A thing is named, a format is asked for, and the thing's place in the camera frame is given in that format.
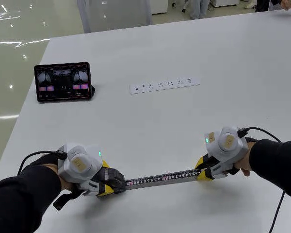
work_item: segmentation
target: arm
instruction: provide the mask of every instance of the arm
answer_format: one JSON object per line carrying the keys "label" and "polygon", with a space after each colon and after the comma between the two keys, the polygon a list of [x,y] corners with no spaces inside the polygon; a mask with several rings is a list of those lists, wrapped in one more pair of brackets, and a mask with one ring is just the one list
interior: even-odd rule
{"label": "arm", "polygon": [[29,166],[16,177],[0,181],[0,232],[34,232],[42,215],[69,183],[57,175],[57,166]]}
{"label": "arm", "polygon": [[261,140],[248,143],[250,151],[235,164],[245,175],[256,172],[291,196],[291,141],[285,143]]}

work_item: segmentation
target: shiny floor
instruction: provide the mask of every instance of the shiny floor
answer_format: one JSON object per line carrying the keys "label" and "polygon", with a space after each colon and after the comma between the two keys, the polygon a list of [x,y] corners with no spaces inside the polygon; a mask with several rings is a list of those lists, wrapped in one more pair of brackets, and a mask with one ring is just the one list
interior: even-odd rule
{"label": "shiny floor", "polygon": [[[253,11],[243,6],[212,8],[208,17]],[[189,16],[181,6],[153,16],[154,24],[183,20]],[[0,157],[49,38],[79,33],[83,27],[75,0],[0,0]]]}

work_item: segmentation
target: cable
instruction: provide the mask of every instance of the cable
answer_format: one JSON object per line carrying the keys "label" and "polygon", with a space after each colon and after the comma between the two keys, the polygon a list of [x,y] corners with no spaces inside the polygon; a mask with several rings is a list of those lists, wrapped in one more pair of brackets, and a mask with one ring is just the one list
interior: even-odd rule
{"label": "cable", "polygon": [[24,166],[24,163],[26,162],[26,160],[29,159],[30,157],[34,156],[34,155],[37,155],[37,154],[54,154],[54,155],[58,155],[58,152],[57,151],[49,151],[49,150],[41,150],[41,151],[37,151],[35,153],[31,153],[30,155],[27,155],[23,159],[23,161],[21,162],[17,175],[19,175],[21,173],[21,171],[23,169],[23,166]]}
{"label": "cable", "polygon": [[[264,129],[258,128],[258,127],[241,128],[240,130],[237,131],[238,137],[240,137],[240,138],[244,137],[245,135],[248,134],[249,130],[262,131],[262,132],[266,133],[267,135],[271,136],[277,142],[281,142],[276,136],[272,135],[270,132],[268,132],[268,131],[266,131]],[[270,227],[270,230],[268,231],[268,233],[272,233],[273,232],[273,229],[274,229],[274,226],[275,226],[275,223],[276,223],[276,220],[277,220],[277,216],[278,216],[278,213],[279,213],[279,210],[280,210],[280,207],[281,207],[281,203],[282,203],[284,197],[285,197],[285,191],[282,191],[281,198],[279,200],[279,203],[278,203],[278,206],[277,206],[274,218],[273,218],[273,222],[271,224],[271,227]]]}

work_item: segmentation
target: power strip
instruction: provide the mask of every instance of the power strip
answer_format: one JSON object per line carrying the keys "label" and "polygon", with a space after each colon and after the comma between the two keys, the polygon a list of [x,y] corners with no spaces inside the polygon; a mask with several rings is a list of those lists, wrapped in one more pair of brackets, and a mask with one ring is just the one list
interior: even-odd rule
{"label": "power strip", "polygon": [[196,78],[178,78],[173,81],[161,81],[155,83],[142,83],[130,85],[130,93],[138,94],[151,91],[161,91],[179,87],[196,86],[199,85],[199,81]]}

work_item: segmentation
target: strap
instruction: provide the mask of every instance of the strap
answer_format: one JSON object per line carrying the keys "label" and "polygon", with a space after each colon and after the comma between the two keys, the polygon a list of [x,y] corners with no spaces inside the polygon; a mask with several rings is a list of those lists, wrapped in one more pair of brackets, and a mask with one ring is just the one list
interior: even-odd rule
{"label": "strap", "polygon": [[70,200],[73,200],[81,195],[81,193],[84,192],[83,190],[79,190],[77,185],[73,184],[73,190],[69,194],[62,194],[58,199],[53,203],[53,206],[57,210],[61,210],[64,205]]}

